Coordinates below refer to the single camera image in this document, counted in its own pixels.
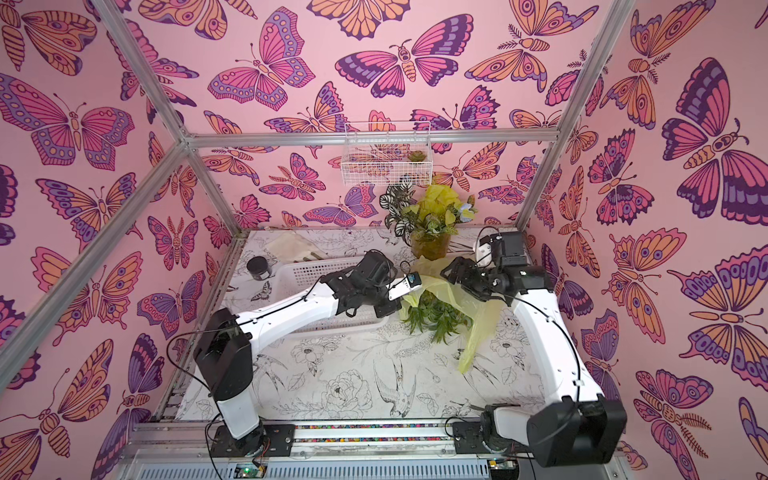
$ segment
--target succulent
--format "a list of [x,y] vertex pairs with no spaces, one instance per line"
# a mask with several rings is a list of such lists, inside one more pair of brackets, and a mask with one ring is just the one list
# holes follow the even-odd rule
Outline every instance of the succulent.
[[411,162],[422,162],[427,159],[427,154],[420,150],[414,150],[408,154],[408,160]]

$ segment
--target cable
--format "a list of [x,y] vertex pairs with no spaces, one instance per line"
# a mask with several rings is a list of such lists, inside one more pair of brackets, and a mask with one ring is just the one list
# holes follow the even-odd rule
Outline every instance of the cable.
[[213,419],[211,419],[210,422],[208,422],[208,425],[205,426],[205,448],[208,450],[208,458],[210,460],[210,464],[214,466],[214,472],[216,472],[216,476],[219,478],[219,480],[224,480],[221,478],[221,474],[219,473],[219,469],[216,468],[216,464],[214,463],[214,457],[210,454],[210,446],[208,445],[208,430],[210,429],[210,426],[216,422],[216,419],[221,416],[220,413],[217,413]]

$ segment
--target butterfly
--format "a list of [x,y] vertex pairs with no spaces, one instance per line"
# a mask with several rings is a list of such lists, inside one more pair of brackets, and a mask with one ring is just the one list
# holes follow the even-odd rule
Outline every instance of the butterfly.
[[[712,427],[707,420],[695,413],[681,415],[674,409],[692,409],[701,405],[712,395],[714,391],[712,384],[693,375],[678,379],[675,375],[661,369],[656,371],[656,379],[648,372],[637,372],[635,376],[641,386],[647,390],[647,392],[640,391],[647,403],[640,399],[634,400],[637,413],[643,420],[650,422],[650,434],[656,443],[671,455],[683,478],[698,480],[699,474],[688,448],[683,443],[683,438],[698,455],[704,458],[709,456],[699,446],[686,425],[706,430],[711,430]],[[683,438],[677,433],[672,423],[678,425]]]
[[677,101],[677,112],[704,131],[680,118],[671,118],[661,129],[667,139],[662,158],[669,161],[690,154],[683,168],[703,165],[680,184],[677,196],[693,204],[691,211],[697,217],[705,218],[717,207],[720,163],[715,156],[724,151],[721,214],[728,220],[768,225],[768,164],[745,151],[725,151],[739,137],[749,144],[749,139],[739,135],[741,124],[737,118],[733,119],[736,131],[722,135],[729,106],[730,86],[723,66],[714,58],[705,58],[690,75]]
[[179,330],[179,320],[189,323],[197,318],[197,299],[203,293],[205,272],[198,270],[190,276],[180,291],[147,295],[136,305],[136,314],[149,320],[150,325],[160,325],[165,339],[170,339]]
[[[560,121],[560,112],[561,111],[558,110],[549,117],[546,117],[540,111],[537,111],[536,113],[541,115],[541,120],[539,120],[538,117],[531,112],[516,109],[509,112],[509,121],[512,122],[512,127],[515,128],[555,128]],[[527,141],[516,141],[515,143],[518,145],[525,145],[527,144]]]
[[91,166],[114,170],[114,148],[125,145],[134,129],[131,116],[117,108],[94,108],[82,119],[77,111],[66,115],[42,92],[6,74],[0,74],[0,112],[9,124],[32,132],[44,165],[70,165],[85,149]]
[[96,24],[73,12],[44,10],[20,15],[15,9],[17,1],[7,2],[0,8],[2,21],[7,25],[2,28],[5,53],[16,67],[22,70],[26,56],[24,37],[19,29],[24,22],[24,30],[35,49],[50,66],[65,75],[77,75],[83,68],[83,61],[74,52],[85,49],[96,38]]
[[[208,7],[203,13],[205,3]],[[256,20],[256,14],[246,0],[226,0],[238,12]],[[154,22],[181,25],[188,27],[197,19],[194,32],[209,40],[220,40],[227,33],[227,16],[221,8],[220,0],[192,0],[191,2],[176,2],[175,0],[141,0],[139,15]]]
[[[749,253],[723,260],[715,266],[715,273],[701,271],[683,275],[674,270],[667,270],[682,283],[680,291],[700,305],[720,313],[692,312],[691,316],[702,320],[725,323],[714,323],[692,332],[688,336],[690,350],[680,355],[690,358],[701,355],[715,363],[728,363],[733,359],[731,369],[734,373],[768,391],[768,374],[764,366],[768,362],[768,346],[739,323],[747,322],[748,316],[762,315],[763,308],[758,313],[742,316],[746,309],[765,288],[768,279],[761,272],[768,268],[768,245],[759,250],[753,248]],[[765,333],[766,329],[755,325]]]
[[289,214],[285,210],[283,210],[282,213],[283,213],[283,223],[286,224],[286,227],[289,227],[289,228],[309,227],[309,225],[302,225],[301,219],[298,218],[296,215]]
[[509,176],[507,176],[507,182],[509,182],[509,185],[502,185],[500,187],[491,187],[486,188],[485,190],[480,190],[478,197],[489,198],[491,202],[499,200],[504,205],[521,204],[523,200],[525,200],[525,194],[531,187],[531,183],[533,183],[533,177],[536,175],[536,170],[538,169],[538,164],[533,161],[535,158],[535,155],[532,157],[523,157],[523,159],[520,160],[520,163],[518,164],[515,180],[512,180],[509,178]]
[[181,361],[181,356],[184,354],[184,352],[187,351],[187,345],[189,344],[189,340],[185,339],[184,337],[177,338],[174,342],[174,346],[172,347],[173,350],[176,352],[176,362]]
[[620,440],[616,445],[616,451],[621,452],[627,458],[629,467],[633,470],[643,470],[648,468],[648,462],[645,457],[637,453],[637,450],[632,448],[632,445],[626,443],[624,440]]
[[[212,111],[203,112],[208,123],[219,135],[242,134],[240,126],[233,121],[217,115]],[[208,155],[203,157],[203,162],[208,170],[214,172],[229,171],[232,175],[242,175],[249,177],[254,185],[259,185],[259,175],[256,171],[245,164],[243,161],[253,161],[250,154],[268,154],[277,150],[278,147],[226,147],[214,148],[212,151],[217,155]]]
[[[528,0],[510,0],[512,13],[520,28],[528,36],[546,37],[567,33],[582,26],[598,11],[597,6],[584,10],[580,15],[569,15],[568,9],[560,2],[548,5],[548,0],[536,3]],[[547,87],[547,69],[530,51],[547,51],[549,44],[540,38],[523,38],[522,33],[509,24],[509,33],[515,39],[499,45],[499,50],[518,48],[484,60],[467,70],[464,76],[484,81],[500,81],[508,76],[512,81],[532,78],[537,81],[537,89],[543,92]]]
[[[11,338],[13,332],[20,327],[24,318],[26,318],[24,312],[14,310],[13,303],[14,300],[5,299],[3,295],[0,295],[0,347],[3,346],[7,339]],[[38,359],[40,359],[40,354],[35,350],[35,353],[29,357],[19,373],[8,384],[8,388],[18,390],[26,382],[34,380],[36,372],[40,369]]]
[[197,235],[197,220],[184,228],[184,219],[180,219],[179,227],[174,227],[174,222],[168,217],[166,228],[157,218],[151,215],[147,217],[149,231],[154,235],[154,248],[163,255],[163,263],[169,271],[174,269],[174,264],[187,268],[190,262],[190,253],[194,250],[194,236]]
[[280,165],[277,168],[283,172],[284,177],[273,177],[270,175],[270,178],[276,182],[288,183],[266,185],[259,189],[260,192],[267,195],[280,195],[289,200],[298,197],[301,200],[312,201],[315,200],[312,194],[317,190],[326,189],[326,185],[317,180],[317,172],[307,167],[304,158],[299,154],[290,155],[290,169],[296,178],[291,175],[287,168]]
[[450,167],[452,173],[436,171],[432,174],[432,182],[434,184],[448,185],[450,187],[453,185],[453,179],[455,178],[456,183],[469,192],[469,180],[467,180],[467,177],[476,178],[478,180],[488,180],[495,177],[498,174],[499,169],[496,162],[501,158],[506,147],[507,142],[505,141],[490,143],[476,153],[463,168],[459,169],[458,166],[462,163],[462,158],[464,158],[464,155],[462,155],[458,159],[458,164],[455,167]]
[[608,400],[621,400],[619,389],[611,378],[611,359],[619,347],[619,319],[616,313],[605,309],[605,314],[594,321],[593,329],[581,330],[581,345],[584,351],[592,357],[584,363],[595,382]]
[[541,264],[547,270],[549,280],[554,285],[554,294],[558,297],[560,311],[565,313],[569,320],[574,319],[574,314],[587,315],[594,308],[594,303],[589,294],[578,283],[566,280],[566,272],[560,272],[558,261],[549,245],[541,244]]
[[[147,63],[149,63],[152,71],[157,77],[157,81],[160,82],[160,86],[162,87],[163,92],[165,92],[165,96],[168,97],[168,100],[175,104],[196,107],[197,104],[194,102],[194,100],[168,86],[174,84],[173,81],[168,77],[197,78],[200,76],[200,74],[194,70],[190,70],[183,65],[179,65],[173,60],[160,58],[160,54],[157,53],[157,50],[154,49],[147,37],[144,36],[144,33],[141,31],[141,27],[139,27],[139,24],[133,22],[132,20],[126,20],[125,22],[128,24],[128,29],[134,36],[134,40],[139,44],[141,53],[144,55],[144,58],[147,60]],[[131,65],[126,60],[125,55],[123,55],[123,52],[120,51],[118,44],[115,43],[109,32],[107,33],[107,36],[109,37],[109,41],[112,42],[114,52],[118,54],[118,59],[120,59],[120,63],[123,66],[123,69],[125,69],[123,72],[123,80],[120,89],[120,99],[122,101],[130,99],[134,96],[136,90],[139,90],[139,95],[143,97],[144,87],[142,87],[139,83],[133,68],[131,68]],[[147,97],[147,119],[149,120],[149,123],[154,121],[156,114],[157,109],[152,104],[152,101],[149,99],[149,97]]]
[[253,194],[246,195],[240,199],[240,209],[233,205],[235,210],[235,221],[243,230],[257,228],[259,223],[266,222],[271,218],[270,212],[259,207],[259,201]]
[[163,366],[165,358],[157,356],[157,347],[152,338],[146,333],[136,338],[131,358],[128,360],[128,390],[131,394],[126,397],[123,391],[123,402],[118,405],[127,407],[114,421],[107,436],[101,443],[96,454],[91,480],[101,480],[118,464],[123,448],[128,443],[128,436],[134,431],[137,423],[148,422],[152,412],[140,409],[149,402],[151,392],[163,384]]
[[341,31],[348,37],[373,38],[387,20],[402,20],[411,0],[312,0],[306,9],[319,17],[341,18]]
[[256,302],[257,300],[269,300],[270,295],[272,294],[272,286],[269,282],[264,282],[264,287],[261,289],[259,293],[251,297],[251,302]]
[[[114,217],[120,210],[123,203],[136,191],[136,174],[133,172],[125,174],[114,182],[103,197],[104,187],[100,193],[90,188],[94,196],[86,194],[78,188],[58,180],[48,178],[38,178],[35,183],[40,187],[40,191],[48,197],[51,206],[56,209],[56,213],[65,220],[72,219],[72,231],[74,236],[80,240],[80,251],[82,252],[91,241],[98,235],[101,228]],[[136,228],[136,223],[126,232],[135,233],[142,240],[144,237]]]
[[654,196],[648,190],[637,185],[619,184],[637,176],[621,177],[633,143],[634,129],[624,130],[620,137],[609,138],[604,154],[599,154],[589,167],[590,183],[608,182],[598,191],[600,195],[608,193],[597,209],[598,220],[603,225],[612,225],[620,218],[622,222],[631,225],[637,215],[647,212],[654,202]]
[[[8,218],[16,211],[17,186],[18,181],[13,170],[0,165],[0,218]],[[13,231],[13,227],[0,223],[0,247],[10,244],[15,238],[16,232]]]
[[[564,219],[570,220],[570,223],[566,223],[559,231],[560,235],[571,236],[568,238],[568,243],[565,244],[565,260],[572,266],[578,265],[584,269],[587,273],[594,278],[600,278],[600,265],[598,264],[598,258],[594,255],[592,247],[587,243],[587,239],[581,234],[581,231],[589,233],[589,230],[584,228],[584,224],[581,222],[581,218],[578,218],[578,211],[581,209],[581,195],[584,190],[584,168],[581,165],[578,166],[574,172],[573,180],[571,180],[571,186],[568,187],[568,191],[563,192],[560,196],[560,215]],[[584,213],[587,209],[587,199],[584,199]]]
[[[329,81],[317,92],[314,116],[310,114],[310,110],[307,108],[306,118],[271,118],[265,121],[264,124],[272,130],[283,134],[358,131],[352,125],[347,124],[346,116],[342,113],[343,110],[344,104],[341,103],[341,98],[336,94],[333,82]],[[307,146],[315,158],[317,158],[318,149],[322,147],[322,145]]]
[[6,478],[32,476],[40,458],[43,436],[48,437],[48,444],[56,455],[69,457],[71,440],[62,420],[86,422],[104,411],[110,396],[111,388],[106,381],[113,348],[111,339],[106,339],[96,347],[74,375],[55,412],[51,407],[56,399],[56,387],[69,369],[64,371],[54,385],[54,398],[39,415],[29,416],[22,413],[2,420],[25,417],[39,422],[37,428],[22,430],[0,438],[0,445],[2,445],[0,465],[3,465],[3,474]]
[[232,98],[238,103],[256,100],[278,111],[288,101],[288,94],[280,85],[301,88],[315,74],[299,58],[304,40],[296,28],[297,16],[280,7],[264,22],[259,36],[259,56],[253,54],[253,66],[235,67],[222,71],[208,84],[208,91],[217,99]]
[[598,144],[598,133],[596,131],[581,131],[582,128],[588,128],[587,125],[581,126],[581,121],[568,136],[568,146],[565,153],[571,152],[571,165],[576,164],[581,158],[581,152],[587,151]]
[[608,288],[602,293],[611,293],[618,306],[626,306],[627,313],[634,319],[634,324],[640,331],[648,335],[654,342],[665,343],[664,326],[661,324],[659,312],[645,289],[644,279],[650,275],[643,274],[669,260],[685,242],[687,235],[672,230],[652,230],[635,241],[632,236],[623,237],[620,241],[614,239],[614,262],[618,271],[611,275]]
[[[487,130],[489,128],[496,128],[496,119],[493,115],[496,114],[496,108],[499,104],[491,98],[491,92],[485,87],[477,87],[469,93],[461,111],[458,113],[458,119],[456,114],[452,116],[446,109],[442,109],[443,112],[451,120],[443,117],[440,114],[436,114],[429,110],[414,110],[411,112],[411,121],[415,122],[415,130],[458,130],[460,128],[468,130]],[[432,144],[432,150],[437,154],[444,154],[451,150],[453,144]]]
[[[58,282],[71,264],[58,253],[44,247],[37,247],[31,260],[35,265],[34,275],[38,280],[38,287],[44,292],[48,292]],[[86,284],[80,290],[56,322],[56,325],[61,327],[61,335],[54,339],[53,346],[57,346],[67,332],[74,332],[88,325],[95,316],[98,316],[102,323],[120,323],[123,330],[127,329],[122,318],[131,305],[128,297],[139,280],[142,262],[141,253],[133,252],[115,265],[107,279],[101,282],[107,271],[107,266],[104,265],[104,272],[99,281],[94,282],[91,279],[91,286]]]
[[410,40],[405,40],[400,46],[390,46],[397,48],[397,55],[378,50],[359,51],[339,59],[336,71],[363,88],[378,78],[371,87],[374,98],[386,95],[402,97],[406,94],[406,78],[416,81],[417,70],[427,85],[435,87],[441,78],[458,70],[458,62],[431,55],[458,57],[472,36],[473,28],[471,15],[446,18],[424,32],[411,51],[406,48]]
[[222,245],[229,245],[232,242],[232,234],[221,220],[209,215],[203,219],[203,224],[210,232],[210,243],[216,247],[221,248]]
[[739,417],[741,418],[741,426],[744,428],[746,437],[750,440],[755,450],[757,450],[757,454],[760,455],[765,463],[768,463],[768,432],[763,427],[757,425],[755,411],[752,410],[750,401],[744,397],[739,399]]
[[313,208],[304,214],[304,220],[320,223],[333,222],[339,227],[351,227],[357,223],[355,216],[370,218],[379,213],[372,205],[375,199],[373,185],[363,183],[349,189],[344,197],[344,204],[340,203],[341,198],[339,198],[336,206]]
[[[160,160],[165,157],[165,151],[163,150],[160,141],[153,131],[149,132],[149,161],[152,167],[160,163]],[[150,202],[156,202],[165,196],[170,187],[170,193],[176,196],[177,192],[180,192],[179,198],[184,209],[190,214],[190,217],[194,218],[194,212],[192,211],[192,199],[194,198],[194,188],[197,185],[197,175],[194,174],[192,167],[184,168],[180,165],[175,172],[172,173],[168,180],[165,181],[160,190],[154,195],[154,198]]]
[[661,53],[685,36],[714,6],[715,0],[683,3],[675,7],[664,21],[661,21],[661,15],[656,15],[645,25],[639,25],[640,12],[635,10],[629,31],[630,40],[637,53],[650,60],[650,63],[643,58],[630,60],[627,66],[638,75],[619,80],[609,88],[600,102],[600,108],[603,108],[609,100],[615,100],[620,110],[627,108],[627,116],[630,120],[641,127],[653,130],[656,126],[654,95],[643,73],[653,83],[657,83],[658,76],[651,67],[657,67],[670,56],[669,53],[665,55]]
[[541,193],[541,197],[536,202],[536,207],[534,208],[536,218],[544,222],[544,226],[549,227],[549,231],[552,231],[554,228],[554,213],[552,213],[552,205],[549,202],[554,200],[552,191],[558,185],[562,174],[563,169],[558,165],[552,171],[552,175],[549,176],[549,180],[547,180],[547,184],[544,186],[544,191]]

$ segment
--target green plant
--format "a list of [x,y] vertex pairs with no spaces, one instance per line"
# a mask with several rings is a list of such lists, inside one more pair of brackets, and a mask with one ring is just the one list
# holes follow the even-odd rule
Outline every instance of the green plant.
[[438,300],[435,294],[428,290],[419,298],[419,306],[411,307],[408,318],[403,322],[408,324],[411,334],[416,330],[434,332],[432,334],[434,343],[448,343],[446,337],[458,333],[457,327],[472,326],[472,318],[459,312],[450,304]]

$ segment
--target table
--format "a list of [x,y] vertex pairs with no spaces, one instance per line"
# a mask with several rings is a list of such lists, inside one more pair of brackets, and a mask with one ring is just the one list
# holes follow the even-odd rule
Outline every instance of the table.
[[[461,229],[455,242],[472,245],[479,228]],[[329,258],[362,256],[381,250],[396,266],[414,260],[410,247],[384,229],[295,230]],[[281,263],[265,249],[283,234],[252,231],[221,306],[233,313],[255,310],[270,298],[270,280],[256,281],[245,268],[261,255]],[[541,377],[524,330],[502,310],[496,334],[478,347],[465,375],[457,370],[464,336],[447,344],[431,342],[431,333],[409,334],[397,315],[378,329],[348,335],[294,339],[284,337],[254,356],[253,381],[262,418],[297,419],[426,419],[477,416],[470,406],[517,403],[531,413],[544,405]],[[216,409],[207,390],[192,382],[176,420],[209,420]]]

